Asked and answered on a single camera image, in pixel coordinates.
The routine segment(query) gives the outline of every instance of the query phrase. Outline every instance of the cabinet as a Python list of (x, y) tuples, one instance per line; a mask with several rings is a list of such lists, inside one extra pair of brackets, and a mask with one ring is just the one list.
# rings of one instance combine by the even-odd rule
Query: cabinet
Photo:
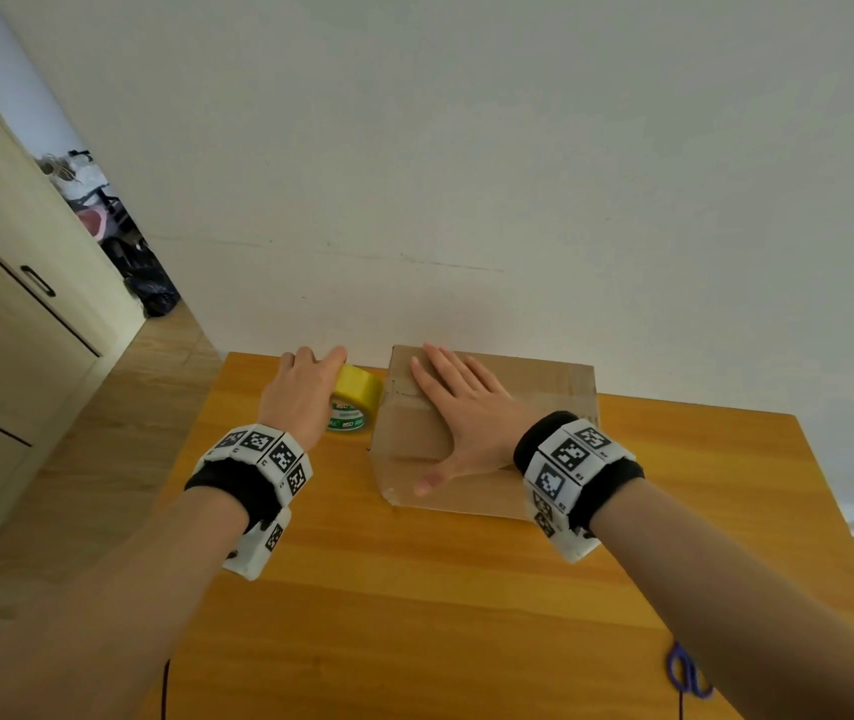
[(0, 527), (143, 322), (0, 115)]

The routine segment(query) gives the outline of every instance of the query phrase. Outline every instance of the black plastic bag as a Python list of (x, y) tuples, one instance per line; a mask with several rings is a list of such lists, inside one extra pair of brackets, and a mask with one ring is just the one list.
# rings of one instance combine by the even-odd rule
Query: black plastic bag
[(143, 237), (133, 242), (111, 237), (101, 246), (127, 287), (144, 303), (148, 316), (165, 316), (180, 302), (180, 293)]

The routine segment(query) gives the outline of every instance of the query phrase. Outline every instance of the wooden tabletop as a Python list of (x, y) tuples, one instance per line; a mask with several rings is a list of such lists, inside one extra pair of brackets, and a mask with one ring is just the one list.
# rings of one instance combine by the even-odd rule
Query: wooden tabletop
[[(158, 500), (256, 420), (277, 359), (231, 353)], [(374, 373), (383, 372), (371, 369)], [(649, 480), (854, 624), (854, 542), (794, 417), (601, 395)], [(168, 717), (673, 718), (670, 633), (602, 547), (392, 508), (369, 434), (328, 433), (259, 580), (221, 572), (172, 658)], [(736, 717), (715, 693), (685, 717)], [(159, 692), (141, 717), (159, 718)]]

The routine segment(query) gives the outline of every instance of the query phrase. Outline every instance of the purple scissors handle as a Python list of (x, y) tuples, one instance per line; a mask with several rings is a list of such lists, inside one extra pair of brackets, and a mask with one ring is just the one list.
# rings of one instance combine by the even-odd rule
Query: purple scissors handle
[[(678, 664), (680, 665), (679, 677), (676, 675)], [(667, 678), (680, 692), (688, 692), (701, 700), (706, 700), (714, 694), (714, 687), (711, 684), (706, 688), (700, 686), (694, 659), (687, 654), (687, 651), (680, 646), (678, 641), (673, 642), (673, 647), (667, 654)]]

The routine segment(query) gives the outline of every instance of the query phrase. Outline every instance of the yellow packing tape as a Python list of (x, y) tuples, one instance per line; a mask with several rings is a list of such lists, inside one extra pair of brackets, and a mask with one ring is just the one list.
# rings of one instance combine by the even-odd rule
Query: yellow packing tape
[(345, 363), (337, 375), (337, 386), (330, 397), (332, 432), (353, 432), (371, 426), (380, 408), (384, 383), (362, 368)]

